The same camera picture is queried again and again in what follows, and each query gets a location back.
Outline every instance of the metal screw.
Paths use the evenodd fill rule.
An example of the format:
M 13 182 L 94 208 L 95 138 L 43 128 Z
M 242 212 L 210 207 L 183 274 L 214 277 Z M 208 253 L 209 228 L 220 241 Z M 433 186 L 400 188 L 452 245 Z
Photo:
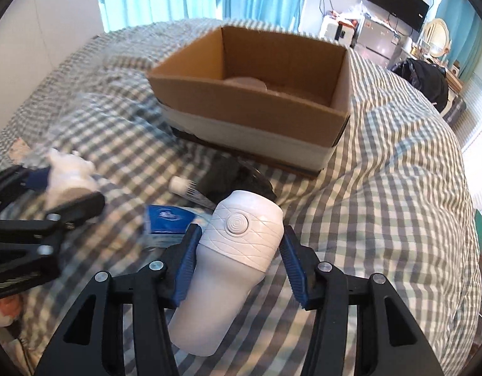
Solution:
M 373 281 L 377 284 L 384 284 L 387 279 L 383 274 L 376 273 L 373 275 Z
M 53 222 L 58 222 L 60 220 L 61 216 L 58 214 L 58 213 L 50 213 L 46 219 L 48 219 L 49 221 L 53 221 Z
M 105 271 L 100 271 L 95 275 L 95 281 L 99 283 L 103 283 L 107 278 L 109 278 L 109 275 Z
M 329 273 L 332 270 L 333 266 L 328 262 L 320 262 L 318 264 L 318 269 L 320 271 L 324 271 L 325 273 Z
M 50 245 L 40 245 L 37 248 L 37 254 L 41 256 L 49 256 L 53 254 L 53 247 Z
M 161 270 L 164 267 L 164 263 L 160 260 L 155 260 L 149 264 L 149 269 L 152 271 Z

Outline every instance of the small bottle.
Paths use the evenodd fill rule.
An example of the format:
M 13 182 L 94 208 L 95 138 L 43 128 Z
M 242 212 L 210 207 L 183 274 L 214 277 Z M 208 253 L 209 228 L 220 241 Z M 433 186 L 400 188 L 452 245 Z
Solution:
M 170 179 L 170 192 L 192 201 L 202 207 L 214 210 L 216 205 L 196 189 L 196 183 L 179 176 Z
M 170 340 L 196 356 L 215 353 L 251 289 L 265 277 L 283 235 L 279 206 L 234 191 L 215 209 L 196 250 L 187 297 L 168 326 Z

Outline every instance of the cardboard box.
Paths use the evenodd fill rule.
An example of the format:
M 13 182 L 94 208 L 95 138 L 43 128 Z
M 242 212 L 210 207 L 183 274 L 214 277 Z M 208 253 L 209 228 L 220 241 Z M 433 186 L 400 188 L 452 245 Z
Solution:
M 239 76 L 268 90 L 225 82 Z M 303 36 L 224 26 L 168 57 L 148 79 L 175 129 L 314 174 L 349 120 L 349 53 Z

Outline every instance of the bed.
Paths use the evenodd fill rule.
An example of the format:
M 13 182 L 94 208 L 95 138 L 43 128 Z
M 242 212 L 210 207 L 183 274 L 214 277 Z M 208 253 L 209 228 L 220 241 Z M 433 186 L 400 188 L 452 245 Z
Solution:
M 158 253 L 141 241 L 145 205 L 185 205 L 167 191 L 169 179 L 197 181 L 221 155 L 172 135 L 145 78 L 158 61 L 219 24 L 184 20 L 99 35 L 53 71 L 0 133 L 0 169 L 26 146 L 26 166 L 47 165 L 51 147 L 75 150 L 95 164 L 107 200 L 97 222 L 67 237 L 61 276 L 24 296 L 21 339 L 35 361 L 97 271 L 134 272 Z M 351 68 L 350 123 L 317 179 L 253 165 L 272 182 L 285 223 L 302 243 L 346 274 L 384 273 L 445 374 L 457 375 L 481 297 L 474 211 L 457 139 L 407 82 L 352 51 Z M 41 217 L 43 205 L 43 196 L 24 196 L 8 217 Z M 292 297 L 277 255 L 215 355 L 175 350 L 179 372 L 299 374 L 313 320 Z M 355 327 L 351 309 L 344 374 L 353 374 Z M 136 374 L 130 307 L 124 329 L 127 374 Z

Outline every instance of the white cap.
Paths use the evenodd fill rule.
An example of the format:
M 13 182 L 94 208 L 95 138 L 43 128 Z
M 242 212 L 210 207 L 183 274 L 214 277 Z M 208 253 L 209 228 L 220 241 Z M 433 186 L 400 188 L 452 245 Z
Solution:
M 269 199 L 234 191 L 218 204 L 199 243 L 265 273 L 281 243 L 282 219 Z
M 169 189 L 170 192 L 175 193 L 179 196 L 184 196 L 187 193 L 192 181 L 180 176 L 174 176 L 170 179 Z

